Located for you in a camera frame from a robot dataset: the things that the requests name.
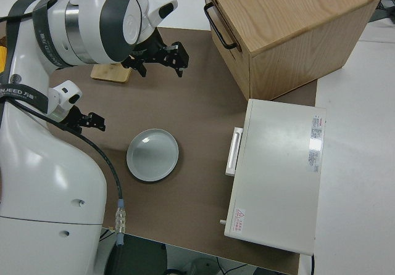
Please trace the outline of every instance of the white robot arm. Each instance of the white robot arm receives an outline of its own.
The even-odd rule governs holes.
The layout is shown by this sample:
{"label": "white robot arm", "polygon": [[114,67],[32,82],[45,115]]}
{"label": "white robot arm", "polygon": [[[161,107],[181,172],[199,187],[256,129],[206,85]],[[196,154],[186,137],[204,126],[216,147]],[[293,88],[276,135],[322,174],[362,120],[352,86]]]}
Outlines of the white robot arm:
{"label": "white robot arm", "polygon": [[15,100],[76,129],[91,123],[68,121],[81,91],[69,81],[49,88],[54,70],[122,62],[144,76],[144,62],[159,62],[181,76],[187,53],[179,42],[166,46],[156,29],[176,7],[176,0],[19,0],[3,18],[1,274],[103,274],[95,267],[106,204],[102,171]]}

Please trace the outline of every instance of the wooden drawer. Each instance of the wooden drawer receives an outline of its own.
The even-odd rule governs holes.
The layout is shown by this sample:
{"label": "wooden drawer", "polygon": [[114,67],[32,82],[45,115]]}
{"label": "wooden drawer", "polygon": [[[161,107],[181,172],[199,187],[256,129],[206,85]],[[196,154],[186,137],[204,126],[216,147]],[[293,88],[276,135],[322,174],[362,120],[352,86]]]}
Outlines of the wooden drawer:
{"label": "wooden drawer", "polygon": [[216,45],[219,53],[227,64],[229,71],[237,82],[241,92],[246,99],[250,97],[250,81],[249,81],[249,54],[245,45],[237,39],[232,32],[226,15],[224,15],[222,8],[217,0],[206,0],[206,3],[212,2],[214,6],[207,10],[209,17],[215,23],[218,31],[220,32],[223,40],[227,44],[236,43],[237,47],[234,50],[226,49],[220,41],[220,38],[212,29],[212,39]]}
{"label": "wooden drawer", "polygon": [[379,0],[206,0],[244,96],[272,100],[341,68]]}

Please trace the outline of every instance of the wooden block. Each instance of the wooden block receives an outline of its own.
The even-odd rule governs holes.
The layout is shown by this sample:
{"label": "wooden block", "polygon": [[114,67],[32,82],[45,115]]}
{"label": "wooden block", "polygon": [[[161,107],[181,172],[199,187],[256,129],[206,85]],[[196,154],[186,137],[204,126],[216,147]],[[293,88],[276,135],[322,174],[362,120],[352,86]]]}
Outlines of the wooden block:
{"label": "wooden block", "polygon": [[130,73],[131,68],[124,68],[121,64],[96,64],[91,77],[95,80],[126,83]]}
{"label": "wooden block", "polygon": [[0,46],[0,73],[6,66],[7,48]]}

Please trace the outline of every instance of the white microwave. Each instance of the white microwave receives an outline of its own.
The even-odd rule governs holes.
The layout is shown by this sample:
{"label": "white microwave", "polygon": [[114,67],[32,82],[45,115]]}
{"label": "white microwave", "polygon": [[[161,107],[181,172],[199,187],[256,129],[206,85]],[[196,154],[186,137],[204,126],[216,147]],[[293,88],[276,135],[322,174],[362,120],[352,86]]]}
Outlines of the white microwave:
{"label": "white microwave", "polygon": [[235,128],[225,235],[312,255],[326,110],[249,99]]}

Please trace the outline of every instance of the white table surface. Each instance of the white table surface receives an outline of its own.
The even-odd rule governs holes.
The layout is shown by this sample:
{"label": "white table surface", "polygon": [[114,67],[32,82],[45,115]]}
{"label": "white table surface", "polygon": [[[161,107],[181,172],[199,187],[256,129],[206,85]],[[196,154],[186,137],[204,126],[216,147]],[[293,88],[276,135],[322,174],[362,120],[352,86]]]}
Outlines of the white table surface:
{"label": "white table surface", "polygon": [[[369,23],[345,66],[318,80],[326,108],[315,273],[395,274],[395,25]],[[310,274],[301,257],[299,274]]]}

